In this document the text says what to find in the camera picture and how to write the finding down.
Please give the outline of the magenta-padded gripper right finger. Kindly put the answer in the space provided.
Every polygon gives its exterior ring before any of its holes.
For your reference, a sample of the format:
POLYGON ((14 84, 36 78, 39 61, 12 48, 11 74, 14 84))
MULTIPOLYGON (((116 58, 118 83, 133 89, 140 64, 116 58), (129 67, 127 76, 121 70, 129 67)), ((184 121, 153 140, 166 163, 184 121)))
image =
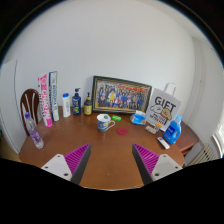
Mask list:
POLYGON ((167 154, 158 155, 136 143, 132 145, 132 154, 144 185, 150 184, 182 169, 182 167, 167 154))

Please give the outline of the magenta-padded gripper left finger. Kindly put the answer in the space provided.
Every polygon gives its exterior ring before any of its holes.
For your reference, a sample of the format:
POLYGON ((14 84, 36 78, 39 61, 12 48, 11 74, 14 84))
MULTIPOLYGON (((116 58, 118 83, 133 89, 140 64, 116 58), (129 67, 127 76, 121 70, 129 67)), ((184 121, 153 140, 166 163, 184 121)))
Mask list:
POLYGON ((56 154, 42 169, 79 185, 90 155, 91 144, 88 143, 66 155, 56 154))

